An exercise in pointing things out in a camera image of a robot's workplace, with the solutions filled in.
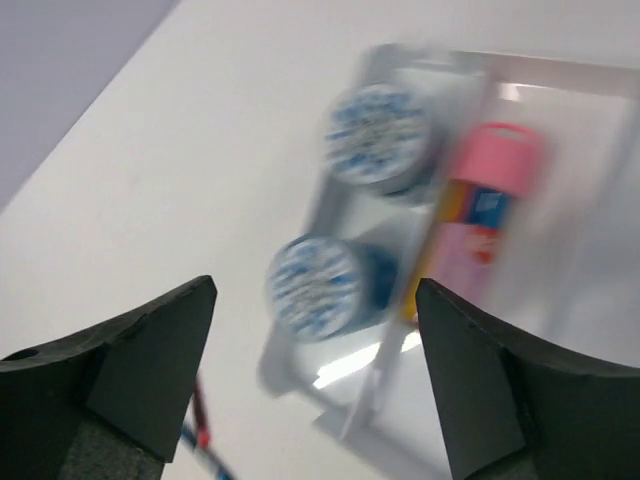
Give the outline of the blue round jar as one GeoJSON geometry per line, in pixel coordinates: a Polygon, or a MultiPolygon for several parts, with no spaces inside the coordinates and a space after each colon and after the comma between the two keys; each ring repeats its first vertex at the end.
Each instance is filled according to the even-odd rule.
{"type": "Polygon", "coordinates": [[[305,235],[272,258],[266,297],[289,337],[320,342],[375,322],[390,303],[398,266],[382,246],[305,235]]]}
{"type": "Polygon", "coordinates": [[[429,98],[404,85],[377,83],[341,97],[324,134],[329,173],[380,195],[413,187],[442,139],[429,98]]]}

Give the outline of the white compartment tray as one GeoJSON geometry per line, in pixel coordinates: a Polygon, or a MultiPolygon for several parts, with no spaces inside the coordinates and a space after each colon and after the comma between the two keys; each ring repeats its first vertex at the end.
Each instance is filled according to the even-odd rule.
{"type": "Polygon", "coordinates": [[[326,118],[309,226],[269,271],[264,387],[317,400],[337,438],[365,430],[434,461],[418,282],[546,325],[638,111],[633,68],[370,49],[326,118]]]}

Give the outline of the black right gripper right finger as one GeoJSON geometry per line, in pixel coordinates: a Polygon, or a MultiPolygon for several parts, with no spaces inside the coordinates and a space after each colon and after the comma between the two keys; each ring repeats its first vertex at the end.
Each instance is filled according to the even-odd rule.
{"type": "Polygon", "coordinates": [[[638,478],[638,369],[548,342],[432,279],[416,304],[453,478],[638,478]]]}

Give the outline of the red pen refill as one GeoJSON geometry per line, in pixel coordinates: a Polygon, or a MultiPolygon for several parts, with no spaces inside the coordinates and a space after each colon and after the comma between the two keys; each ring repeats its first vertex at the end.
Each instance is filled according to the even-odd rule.
{"type": "Polygon", "coordinates": [[[211,442],[211,431],[199,377],[197,377],[195,381],[192,403],[196,442],[200,448],[204,449],[207,448],[211,442]]]}

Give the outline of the blue pen refill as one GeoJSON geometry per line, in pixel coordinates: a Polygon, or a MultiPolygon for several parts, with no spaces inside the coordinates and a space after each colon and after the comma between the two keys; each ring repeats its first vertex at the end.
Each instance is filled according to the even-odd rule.
{"type": "Polygon", "coordinates": [[[235,475],[224,462],[209,448],[197,443],[196,434],[190,425],[184,423],[181,429],[181,442],[190,449],[195,458],[215,480],[235,480],[235,475]]]}

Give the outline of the pink cap glue stick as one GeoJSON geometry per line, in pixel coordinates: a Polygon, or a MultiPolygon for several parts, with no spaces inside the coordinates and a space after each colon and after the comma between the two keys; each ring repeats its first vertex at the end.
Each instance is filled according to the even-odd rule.
{"type": "Polygon", "coordinates": [[[484,123],[466,137],[402,301],[404,322],[418,320],[421,279],[434,279],[472,303],[482,298],[510,213],[532,191],[543,153],[541,135],[514,123],[484,123]]]}

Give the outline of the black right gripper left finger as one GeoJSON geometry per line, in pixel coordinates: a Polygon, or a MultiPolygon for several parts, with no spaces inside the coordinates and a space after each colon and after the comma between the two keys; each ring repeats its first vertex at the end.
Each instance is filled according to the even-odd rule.
{"type": "Polygon", "coordinates": [[[173,461],[217,290],[196,277],[1,361],[4,479],[158,479],[173,461]]]}

